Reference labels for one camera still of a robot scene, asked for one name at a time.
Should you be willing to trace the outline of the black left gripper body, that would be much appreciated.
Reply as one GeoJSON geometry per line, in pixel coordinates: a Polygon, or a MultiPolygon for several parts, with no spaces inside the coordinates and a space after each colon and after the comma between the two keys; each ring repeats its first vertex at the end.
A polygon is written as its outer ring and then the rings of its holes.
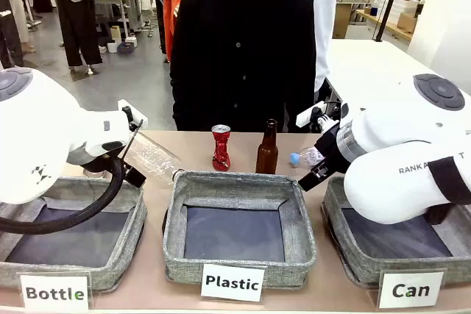
{"type": "Polygon", "coordinates": [[[124,166],[124,181],[131,184],[136,188],[141,188],[145,181],[146,177],[135,167],[131,165],[124,166]]]}

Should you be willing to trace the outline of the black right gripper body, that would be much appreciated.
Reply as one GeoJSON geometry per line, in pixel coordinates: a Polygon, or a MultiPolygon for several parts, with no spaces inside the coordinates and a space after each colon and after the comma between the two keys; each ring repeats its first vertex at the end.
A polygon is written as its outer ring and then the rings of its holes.
{"type": "Polygon", "coordinates": [[[316,149],[323,156],[322,161],[314,167],[317,175],[347,172],[355,159],[355,138],[351,126],[351,123],[344,126],[337,123],[323,133],[315,143],[316,149]]]}

